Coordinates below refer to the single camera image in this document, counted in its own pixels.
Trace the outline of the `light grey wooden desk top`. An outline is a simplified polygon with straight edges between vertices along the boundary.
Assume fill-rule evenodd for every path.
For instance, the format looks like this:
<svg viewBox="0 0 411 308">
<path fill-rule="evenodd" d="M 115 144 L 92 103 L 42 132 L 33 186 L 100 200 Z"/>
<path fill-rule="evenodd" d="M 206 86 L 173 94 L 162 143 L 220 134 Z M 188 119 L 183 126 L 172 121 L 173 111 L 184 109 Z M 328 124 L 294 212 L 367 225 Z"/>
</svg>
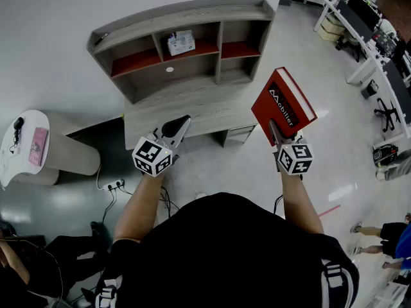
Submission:
<svg viewBox="0 0 411 308">
<path fill-rule="evenodd" d="M 173 83 L 141 101 L 125 103 L 125 148 L 133 150 L 140 139 L 163 122 L 191 116 L 186 137 L 256 124 L 251 112 L 262 84 L 259 81 L 216 85 L 201 76 Z"/>
</svg>

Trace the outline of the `grey wooden desk hutch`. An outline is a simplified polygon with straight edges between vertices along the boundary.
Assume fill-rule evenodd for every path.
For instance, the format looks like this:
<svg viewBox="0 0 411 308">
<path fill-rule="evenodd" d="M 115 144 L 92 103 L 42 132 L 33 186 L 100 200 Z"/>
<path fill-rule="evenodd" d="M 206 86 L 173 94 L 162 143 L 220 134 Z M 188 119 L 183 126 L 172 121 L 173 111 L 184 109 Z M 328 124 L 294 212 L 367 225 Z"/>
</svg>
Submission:
<svg viewBox="0 0 411 308">
<path fill-rule="evenodd" d="M 274 9 L 267 0 L 193 0 L 152 8 L 91 32 L 87 50 L 131 104 L 172 83 L 254 80 Z M 191 30 L 195 50 L 171 56 L 167 39 Z M 173 67 L 172 73 L 166 68 Z"/>
</svg>

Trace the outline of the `beige storage crate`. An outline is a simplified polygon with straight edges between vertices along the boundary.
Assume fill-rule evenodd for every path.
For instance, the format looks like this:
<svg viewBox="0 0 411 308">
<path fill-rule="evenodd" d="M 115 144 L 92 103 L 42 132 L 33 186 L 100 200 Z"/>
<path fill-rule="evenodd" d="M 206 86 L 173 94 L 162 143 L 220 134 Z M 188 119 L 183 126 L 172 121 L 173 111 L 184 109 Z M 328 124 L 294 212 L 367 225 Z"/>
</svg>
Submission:
<svg viewBox="0 0 411 308">
<path fill-rule="evenodd" d="M 319 34 L 321 39 L 327 40 L 327 41 L 330 41 L 330 42 L 337 42 L 338 39 L 340 38 L 340 35 L 328 32 L 322 26 L 318 29 L 317 33 Z"/>
<path fill-rule="evenodd" d="M 327 14 L 321 23 L 321 26 L 328 32 L 335 35 L 341 35 L 345 31 L 345 26 L 334 14 Z"/>
</svg>

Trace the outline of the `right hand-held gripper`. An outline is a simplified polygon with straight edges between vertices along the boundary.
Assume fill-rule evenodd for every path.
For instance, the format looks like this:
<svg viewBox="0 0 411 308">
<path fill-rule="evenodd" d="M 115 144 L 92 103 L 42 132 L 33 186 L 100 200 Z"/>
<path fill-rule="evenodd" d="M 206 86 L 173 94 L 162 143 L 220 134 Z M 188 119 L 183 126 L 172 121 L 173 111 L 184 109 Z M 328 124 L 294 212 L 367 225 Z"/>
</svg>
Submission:
<svg viewBox="0 0 411 308">
<path fill-rule="evenodd" d="M 288 175 L 297 175 L 302 178 L 309 170 L 313 162 L 313 148 L 308 144 L 302 133 L 298 133 L 295 140 L 283 137 L 273 119 L 269 121 L 270 135 L 275 145 L 273 155 L 277 164 L 277 170 L 284 170 Z"/>
</svg>

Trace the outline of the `long white office desk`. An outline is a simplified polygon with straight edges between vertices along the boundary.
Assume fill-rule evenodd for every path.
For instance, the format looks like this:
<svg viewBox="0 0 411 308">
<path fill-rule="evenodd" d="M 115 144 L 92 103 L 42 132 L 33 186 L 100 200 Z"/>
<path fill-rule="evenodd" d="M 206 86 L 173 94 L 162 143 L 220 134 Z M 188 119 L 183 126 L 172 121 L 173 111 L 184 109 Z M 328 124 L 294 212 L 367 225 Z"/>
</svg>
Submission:
<svg viewBox="0 0 411 308">
<path fill-rule="evenodd" d="M 336 0 L 334 3 L 330 1 L 325 1 L 324 2 L 324 10 L 320 16 L 320 19 L 317 21 L 316 26 L 315 26 L 315 31 L 319 29 L 319 26 L 322 22 L 322 20 L 325 18 L 326 14 L 329 11 L 332 11 L 334 15 L 342 22 L 343 18 L 337 14 L 335 6 L 337 3 L 341 0 Z M 373 39 L 370 39 L 367 43 L 364 43 L 361 39 L 357 39 L 359 43 L 361 44 L 362 48 L 365 51 L 365 54 L 367 55 L 366 61 L 359 66 L 359 68 L 352 74 L 350 77 L 347 79 L 347 83 L 351 83 L 369 64 L 373 64 L 375 70 L 381 74 L 381 77 L 384 79 L 387 91 L 389 92 L 389 96 L 391 97 L 391 100 L 394 104 L 394 107 L 397 109 L 398 114 L 399 114 L 399 119 L 400 119 L 400 125 L 402 127 L 402 130 L 399 135 L 395 135 L 393 137 L 390 137 L 386 139 L 385 141 L 382 142 L 382 144 L 385 143 L 391 143 L 394 142 L 398 139 L 401 139 L 403 137 L 406 137 L 407 139 L 411 139 L 411 124 L 406 124 L 405 121 L 405 114 L 402 113 L 401 107 L 399 105 L 399 102 L 396 98 L 396 95 L 386 77 L 386 72 L 383 70 L 383 66 L 390 61 L 389 58 L 384 57 L 383 55 L 380 54 L 380 52 L 376 48 L 376 43 L 373 41 Z"/>
</svg>

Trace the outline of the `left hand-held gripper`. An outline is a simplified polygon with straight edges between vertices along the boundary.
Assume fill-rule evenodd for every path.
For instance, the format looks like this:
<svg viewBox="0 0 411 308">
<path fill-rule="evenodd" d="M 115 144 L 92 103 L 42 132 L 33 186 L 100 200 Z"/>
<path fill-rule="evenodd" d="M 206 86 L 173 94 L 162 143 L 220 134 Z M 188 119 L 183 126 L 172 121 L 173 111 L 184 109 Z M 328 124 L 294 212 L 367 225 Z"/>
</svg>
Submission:
<svg viewBox="0 0 411 308">
<path fill-rule="evenodd" d="M 135 167 L 144 174 L 156 177 L 174 165 L 179 159 L 177 147 L 190 124 L 190 116 L 184 115 L 142 136 L 132 152 Z"/>
</svg>

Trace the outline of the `person's right forearm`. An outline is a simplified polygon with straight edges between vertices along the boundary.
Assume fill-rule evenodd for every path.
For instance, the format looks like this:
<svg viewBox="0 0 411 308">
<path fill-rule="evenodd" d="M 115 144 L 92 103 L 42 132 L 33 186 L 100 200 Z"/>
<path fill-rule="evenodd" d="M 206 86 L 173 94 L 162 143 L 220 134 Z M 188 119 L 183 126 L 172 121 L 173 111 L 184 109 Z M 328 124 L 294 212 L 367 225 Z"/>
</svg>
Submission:
<svg viewBox="0 0 411 308">
<path fill-rule="evenodd" d="M 280 174 L 285 219 L 311 234 L 323 234 L 320 217 L 300 177 L 288 175 L 285 171 L 280 171 Z"/>
</svg>

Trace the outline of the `sticker covered board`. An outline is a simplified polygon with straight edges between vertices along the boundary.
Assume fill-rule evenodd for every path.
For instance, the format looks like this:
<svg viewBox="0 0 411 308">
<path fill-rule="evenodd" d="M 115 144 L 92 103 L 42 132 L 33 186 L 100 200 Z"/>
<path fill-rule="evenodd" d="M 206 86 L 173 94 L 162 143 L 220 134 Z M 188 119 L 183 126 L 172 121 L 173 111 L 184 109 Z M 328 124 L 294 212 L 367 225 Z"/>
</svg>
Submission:
<svg viewBox="0 0 411 308">
<path fill-rule="evenodd" d="M 396 43 L 384 31 L 376 30 L 372 38 L 381 55 L 389 56 L 394 52 Z"/>
</svg>

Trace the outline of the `pink booklet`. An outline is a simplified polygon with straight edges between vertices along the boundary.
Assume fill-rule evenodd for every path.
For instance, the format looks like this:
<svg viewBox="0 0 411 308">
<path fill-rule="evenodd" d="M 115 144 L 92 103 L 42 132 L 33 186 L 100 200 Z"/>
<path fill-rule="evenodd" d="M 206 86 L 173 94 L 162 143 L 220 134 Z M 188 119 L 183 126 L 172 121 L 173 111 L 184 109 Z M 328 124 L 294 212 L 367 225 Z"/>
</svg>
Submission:
<svg viewBox="0 0 411 308">
<path fill-rule="evenodd" d="M 36 127 L 30 146 L 28 161 L 34 166 L 41 166 L 44 147 L 48 138 L 48 129 Z"/>
</svg>

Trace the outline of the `black waste bin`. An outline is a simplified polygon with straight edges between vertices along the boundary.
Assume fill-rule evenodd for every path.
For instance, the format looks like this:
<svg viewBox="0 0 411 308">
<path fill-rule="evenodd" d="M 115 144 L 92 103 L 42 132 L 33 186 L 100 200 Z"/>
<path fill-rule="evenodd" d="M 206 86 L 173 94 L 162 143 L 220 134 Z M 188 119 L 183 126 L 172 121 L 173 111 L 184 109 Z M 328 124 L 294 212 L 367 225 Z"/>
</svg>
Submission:
<svg viewBox="0 0 411 308">
<path fill-rule="evenodd" d="M 361 95 L 365 100 L 368 100 L 371 96 L 377 94 L 378 92 L 378 84 L 375 80 L 371 80 L 362 90 Z"/>
</svg>

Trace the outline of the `person's left forearm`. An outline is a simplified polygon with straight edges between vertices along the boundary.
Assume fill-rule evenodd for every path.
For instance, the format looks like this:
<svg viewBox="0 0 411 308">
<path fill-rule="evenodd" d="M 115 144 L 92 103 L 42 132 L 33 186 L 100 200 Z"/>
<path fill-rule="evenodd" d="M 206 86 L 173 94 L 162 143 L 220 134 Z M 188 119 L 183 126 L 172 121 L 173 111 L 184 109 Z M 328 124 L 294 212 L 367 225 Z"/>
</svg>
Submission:
<svg viewBox="0 0 411 308">
<path fill-rule="evenodd" d="M 127 239 L 140 243 L 153 229 L 164 175 L 144 175 L 116 223 L 114 242 Z"/>
</svg>

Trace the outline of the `red hardcover book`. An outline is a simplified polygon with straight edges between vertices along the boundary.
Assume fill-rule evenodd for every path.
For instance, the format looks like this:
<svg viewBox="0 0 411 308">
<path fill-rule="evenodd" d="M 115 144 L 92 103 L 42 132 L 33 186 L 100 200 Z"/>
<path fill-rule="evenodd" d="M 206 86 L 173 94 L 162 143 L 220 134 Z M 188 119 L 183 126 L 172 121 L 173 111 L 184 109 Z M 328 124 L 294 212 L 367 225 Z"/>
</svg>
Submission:
<svg viewBox="0 0 411 308">
<path fill-rule="evenodd" d="M 271 121 L 282 138 L 291 139 L 317 119 L 313 107 L 285 67 L 274 69 L 251 110 L 271 146 L 276 145 Z"/>
</svg>

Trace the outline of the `white power strip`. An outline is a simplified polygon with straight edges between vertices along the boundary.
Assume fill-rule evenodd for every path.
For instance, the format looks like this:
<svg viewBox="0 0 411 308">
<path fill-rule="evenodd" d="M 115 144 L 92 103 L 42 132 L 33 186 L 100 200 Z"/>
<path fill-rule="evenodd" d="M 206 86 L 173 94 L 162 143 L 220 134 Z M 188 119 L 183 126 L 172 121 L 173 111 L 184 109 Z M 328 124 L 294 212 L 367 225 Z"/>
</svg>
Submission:
<svg viewBox="0 0 411 308">
<path fill-rule="evenodd" d="M 113 191 L 113 190 L 116 190 L 116 189 L 118 189 L 118 188 L 123 187 L 124 184 L 125 184 L 125 181 L 124 181 L 123 179 L 119 179 L 119 180 L 110 182 L 110 183 L 108 183 L 108 184 L 105 184 L 105 185 L 103 186 L 103 190 L 104 190 L 104 191 Z"/>
</svg>

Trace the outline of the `person's black shirt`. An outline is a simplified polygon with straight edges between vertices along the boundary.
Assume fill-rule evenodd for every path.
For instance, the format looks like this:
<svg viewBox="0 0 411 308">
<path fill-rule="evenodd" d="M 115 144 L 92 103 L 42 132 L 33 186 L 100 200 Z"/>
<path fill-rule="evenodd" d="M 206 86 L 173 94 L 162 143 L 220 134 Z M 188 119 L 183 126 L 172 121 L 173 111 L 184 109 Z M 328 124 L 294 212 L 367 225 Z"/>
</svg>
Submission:
<svg viewBox="0 0 411 308">
<path fill-rule="evenodd" d="M 358 286 L 335 238 L 221 192 L 116 241 L 94 307 L 351 308 Z"/>
</svg>

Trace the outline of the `white table with beige pedestal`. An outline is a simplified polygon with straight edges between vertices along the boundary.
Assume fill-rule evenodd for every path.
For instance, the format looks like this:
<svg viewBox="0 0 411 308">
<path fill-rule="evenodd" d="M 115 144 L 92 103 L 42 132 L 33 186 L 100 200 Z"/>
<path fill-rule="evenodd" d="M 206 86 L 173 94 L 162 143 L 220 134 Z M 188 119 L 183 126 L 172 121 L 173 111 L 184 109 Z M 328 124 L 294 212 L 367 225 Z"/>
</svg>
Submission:
<svg viewBox="0 0 411 308">
<path fill-rule="evenodd" d="M 22 117 L 20 141 L 15 154 L 9 151 L 13 145 L 13 124 Z M 5 188 L 11 181 L 32 184 L 54 185 L 61 171 L 92 176 L 101 165 L 97 149 L 78 142 L 60 130 L 53 128 L 47 115 L 38 110 L 28 110 L 20 114 L 8 127 L 0 146 L 0 185 Z M 28 161 L 33 134 L 36 129 L 48 129 L 41 166 Z"/>
</svg>

